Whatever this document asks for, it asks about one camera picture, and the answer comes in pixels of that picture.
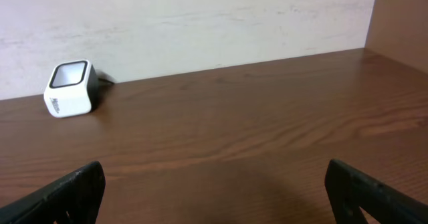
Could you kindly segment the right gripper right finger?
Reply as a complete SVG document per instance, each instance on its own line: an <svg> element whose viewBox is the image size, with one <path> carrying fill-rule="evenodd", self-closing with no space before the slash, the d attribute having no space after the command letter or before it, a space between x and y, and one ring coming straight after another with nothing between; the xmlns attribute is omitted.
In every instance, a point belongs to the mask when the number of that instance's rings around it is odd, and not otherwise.
<svg viewBox="0 0 428 224"><path fill-rule="evenodd" d="M426 223L427 205L332 159L324 186L337 223L366 223L367 212L379 223Z"/></svg>

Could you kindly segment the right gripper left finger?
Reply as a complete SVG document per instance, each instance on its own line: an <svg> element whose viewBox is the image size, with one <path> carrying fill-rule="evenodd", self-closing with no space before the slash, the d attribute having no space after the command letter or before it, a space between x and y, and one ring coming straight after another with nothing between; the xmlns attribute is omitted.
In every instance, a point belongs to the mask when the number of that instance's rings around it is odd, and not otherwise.
<svg viewBox="0 0 428 224"><path fill-rule="evenodd" d="M102 165L90 162L1 208L1 222L95 223L106 179Z"/></svg>

